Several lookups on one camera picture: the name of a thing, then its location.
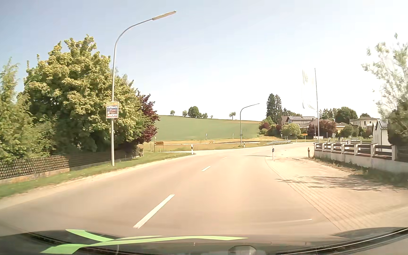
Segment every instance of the green field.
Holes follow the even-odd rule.
[[[207,140],[240,138],[239,120],[195,119],[182,116],[160,115],[156,122],[157,141]],[[243,138],[255,138],[259,121],[242,120]]]

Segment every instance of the building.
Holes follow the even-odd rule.
[[[377,118],[360,117],[358,119],[351,119],[350,124],[354,126],[359,126],[362,129],[366,129],[368,126],[373,128],[377,124],[377,120],[378,120]]]
[[[373,142],[378,145],[391,145],[388,141],[388,120],[380,119],[377,121],[373,130]]]
[[[319,121],[327,121],[327,122],[330,122],[331,120],[329,120],[329,119],[320,119]],[[307,123],[307,124],[305,124],[304,126],[302,126],[302,125],[300,125],[300,127],[302,127],[302,128],[307,128],[307,127],[309,127],[310,125],[317,125],[317,119],[314,119],[313,121],[311,121],[310,123]],[[336,123],[336,129],[337,129],[337,131],[338,132],[340,132],[341,130],[343,130],[343,128],[345,127],[345,123]]]
[[[307,124],[316,119],[313,116],[287,116],[286,124],[294,123],[294,124]]]

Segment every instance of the fence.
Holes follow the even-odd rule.
[[[130,160],[141,156],[142,151],[127,153],[115,151],[116,160]],[[52,155],[39,158],[19,158],[11,164],[0,166],[0,183],[16,183],[40,176],[74,171],[111,160],[110,152]]]
[[[314,156],[393,173],[408,173],[408,147],[376,143],[315,143]]]

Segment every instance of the grass verge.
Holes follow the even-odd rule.
[[[9,184],[1,184],[0,185],[0,198],[14,195],[18,193],[23,193],[28,190],[58,184],[82,177],[97,175],[105,172],[115,171],[119,169],[123,169],[126,167],[136,166],[140,164],[145,164],[149,162],[154,162],[158,160],[164,160],[169,158],[175,157],[183,157],[186,155],[190,155],[189,153],[145,153],[144,156],[132,159],[130,161],[123,161],[115,163],[115,166],[112,166],[110,163],[100,166],[92,166],[89,168],[84,168],[81,170],[76,171],[69,171],[65,173],[60,173],[58,175],[50,176],[50,177],[42,177],[37,180],[26,181],[22,183],[9,183]]]
[[[352,163],[346,163],[336,160],[312,158],[311,160],[326,162],[335,166],[342,166],[351,169],[351,173],[359,175],[366,180],[370,180],[376,183],[390,184],[395,187],[408,188],[408,173],[392,173],[388,171],[382,171],[374,168],[358,166]]]

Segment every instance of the lamp post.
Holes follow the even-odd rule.
[[[257,105],[257,104],[260,104],[260,103],[255,103],[255,104],[252,104],[252,105],[245,106],[245,107],[242,108],[242,110],[245,109],[246,107],[250,107],[250,106],[253,106],[253,105]],[[240,118],[240,145],[242,145],[242,110],[240,110],[240,114],[238,115],[239,118]]]
[[[154,18],[148,19],[148,20],[144,20],[142,22],[139,22],[137,24],[134,24],[133,26],[129,26],[127,29],[124,30],[124,32],[122,32],[119,37],[116,40],[116,43],[114,44],[114,52],[113,52],[113,83],[111,86],[111,101],[114,102],[114,79],[116,78],[116,72],[115,72],[115,62],[116,62],[116,46],[117,46],[117,42],[119,41],[119,39],[121,38],[121,36],[127,32],[127,30],[129,30],[130,28],[137,26],[139,24],[143,24],[144,22],[150,21],[150,20],[158,20],[161,18],[165,18],[169,15],[173,15],[174,13],[176,13],[176,11],[172,11],[172,12],[168,12],[165,13],[163,15],[159,15],[156,16]],[[111,119],[111,165],[114,166],[114,119]]]

